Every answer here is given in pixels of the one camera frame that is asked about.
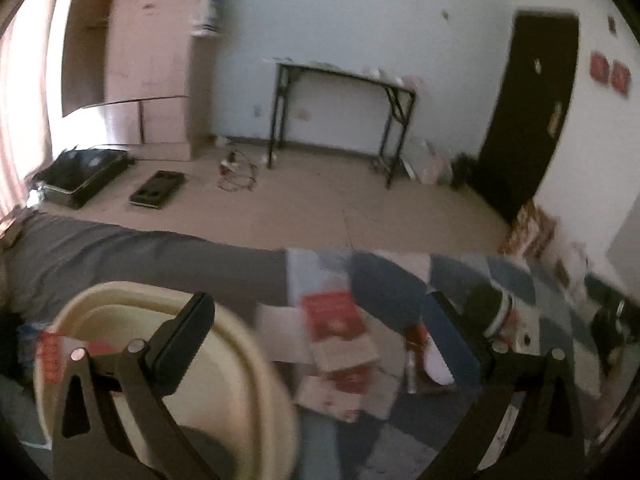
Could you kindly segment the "red wall decoration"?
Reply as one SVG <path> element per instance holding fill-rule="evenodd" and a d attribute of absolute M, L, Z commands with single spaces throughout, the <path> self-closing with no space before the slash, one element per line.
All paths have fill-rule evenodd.
<path fill-rule="evenodd" d="M 608 84 L 610 64 L 608 64 L 608 59 L 602 52 L 592 51 L 590 53 L 589 73 L 591 79 L 597 84 L 602 84 L 602 86 Z"/>
<path fill-rule="evenodd" d="M 625 98 L 629 94 L 631 85 L 631 71 L 629 67 L 620 62 L 614 61 L 611 72 L 611 86 L 621 96 Z"/>

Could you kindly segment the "grey bed sheet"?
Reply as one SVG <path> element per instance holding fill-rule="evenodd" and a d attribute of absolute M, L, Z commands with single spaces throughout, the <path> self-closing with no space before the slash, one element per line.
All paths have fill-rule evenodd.
<path fill-rule="evenodd" d="M 207 292 L 252 322 L 258 304 L 288 302 L 282 250 L 218 244 L 175 232 L 29 211 L 1 241 L 1 307 L 49 323 L 85 289 L 135 282 Z"/>

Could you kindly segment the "white red card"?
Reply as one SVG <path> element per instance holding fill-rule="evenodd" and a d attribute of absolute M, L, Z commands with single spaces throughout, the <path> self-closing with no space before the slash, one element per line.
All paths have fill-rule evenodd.
<path fill-rule="evenodd" d="M 353 424 L 362 413 L 388 419 L 399 390 L 398 377 L 376 365 L 363 365 L 304 377 L 294 402 L 306 410 Z"/>

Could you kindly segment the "white red box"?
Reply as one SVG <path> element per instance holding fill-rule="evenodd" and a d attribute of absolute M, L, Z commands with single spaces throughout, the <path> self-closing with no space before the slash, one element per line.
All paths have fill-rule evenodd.
<path fill-rule="evenodd" d="M 378 359 L 370 332 L 347 289 L 318 292 L 300 300 L 310 351 L 322 374 L 369 365 Z"/>

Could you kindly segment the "black foam tray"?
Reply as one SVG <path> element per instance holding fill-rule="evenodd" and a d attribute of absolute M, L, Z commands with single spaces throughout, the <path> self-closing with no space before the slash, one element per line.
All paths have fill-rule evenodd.
<path fill-rule="evenodd" d="M 131 205 L 160 209 L 186 183 L 186 175 L 178 171 L 158 170 L 128 198 Z"/>

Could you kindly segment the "red wall decoration left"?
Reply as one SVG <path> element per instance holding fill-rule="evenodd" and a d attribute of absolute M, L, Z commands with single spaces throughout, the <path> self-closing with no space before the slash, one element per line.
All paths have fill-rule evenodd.
<path fill-rule="evenodd" d="M 602 52 L 592 51 L 590 53 L 589 73 L 591 79 L 597 84 L 602 84 L 602 86 L 608 84 L 610 64 L 608 64 L 608 59 Z"/>

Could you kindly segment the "patterned box by wall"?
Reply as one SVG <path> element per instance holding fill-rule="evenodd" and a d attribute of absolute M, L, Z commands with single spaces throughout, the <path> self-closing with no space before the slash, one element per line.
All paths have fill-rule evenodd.
<path fill-rule="evenodd" d="M 552 242 L 557 226 L 557 218 L 529 200 L 516 215 L 509 233 L 498 247 L 498 253 L 540 259 Z"/>

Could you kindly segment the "red cardboard box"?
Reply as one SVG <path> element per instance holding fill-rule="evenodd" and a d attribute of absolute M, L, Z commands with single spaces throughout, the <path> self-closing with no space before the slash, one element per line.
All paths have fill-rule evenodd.
<path fill-rule="evenodd" d="M 113 354 L 116 349 L 105 341 L 85 341 L 44 330 L 37 346 L 37 364 L 45 384 L 62 382 L 67 361 L 78 348 L 87 350 L 92 356 Z"/>

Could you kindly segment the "cream plastic basin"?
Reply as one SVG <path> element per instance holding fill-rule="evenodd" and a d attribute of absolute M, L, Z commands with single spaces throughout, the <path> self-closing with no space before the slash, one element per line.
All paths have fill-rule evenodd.
<path fill-rule="evenodd" d="M 129 282 L 92 286 L 66 304 L 48 332 L 105 341 L 119 353 L 130 341 L 149 340 L 193 295 Z M 214 325 L 166 408 L 214 479 L 290 478 L 298 423 L 288 390 L 250 328 L 214 304 Z M 61 384 L 45 384 L 36 362 L 38 415 L 51 445 Z"/>

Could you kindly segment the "black white striped plush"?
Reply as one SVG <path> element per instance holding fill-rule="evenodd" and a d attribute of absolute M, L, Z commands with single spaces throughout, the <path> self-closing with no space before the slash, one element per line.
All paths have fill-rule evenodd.
<path fill-rule="evenodd" d="M 513 297 L 491 284 L 472 289 L 463 305 L 462 316 L 486 338 L 498 334 L 513 307 Z"/>

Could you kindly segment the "red wall decoration right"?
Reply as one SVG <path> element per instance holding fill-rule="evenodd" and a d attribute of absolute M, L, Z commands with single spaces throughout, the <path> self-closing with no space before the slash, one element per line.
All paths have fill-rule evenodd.
<path fill-rule="evenodd" d="M 614 61 L 611 72 L 611 86 L 621 96 L 625 98 L 629 94 L 631 85 L 631 71 L 629 67 L 620 62 Z"/>

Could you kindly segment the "red clear tube box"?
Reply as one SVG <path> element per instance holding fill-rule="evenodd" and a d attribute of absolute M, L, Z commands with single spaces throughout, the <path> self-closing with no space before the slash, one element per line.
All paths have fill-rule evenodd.
<path fill-rule="evenodd" d="M 454 378 L 426 327 L 422 324 L 406 327 L 404 339 L 406 391 L 414 396 L 454 391 Z"/>

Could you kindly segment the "white bag on wardrobe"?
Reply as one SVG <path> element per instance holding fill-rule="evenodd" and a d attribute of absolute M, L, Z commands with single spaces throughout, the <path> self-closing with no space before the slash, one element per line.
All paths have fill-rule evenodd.
<path fill-rule="evenodd" d="M 198 0 L 191 16 L 194 37 L 217 37 L 224 28 L 224 0 Z"/>

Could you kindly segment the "open black suitcase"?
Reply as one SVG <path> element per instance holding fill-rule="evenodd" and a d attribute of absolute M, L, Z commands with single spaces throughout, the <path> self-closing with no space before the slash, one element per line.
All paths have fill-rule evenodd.
<path fill-rule="evenodd" d="M 122 150 L 62 151 L 32 177 L 32 189 L 48 203 L 77 210 L 133 163 L 134 159 Z"/>

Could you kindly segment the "blue white checkered rug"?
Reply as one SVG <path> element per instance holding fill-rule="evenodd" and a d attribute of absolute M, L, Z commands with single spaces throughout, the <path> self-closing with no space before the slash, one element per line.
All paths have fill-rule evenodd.
<path fill-rule="evenodd" d="M 484 255 L 261 250 L 252 321 L 299 479 L 582 479 L 618 333 L 604 287 Z"/>

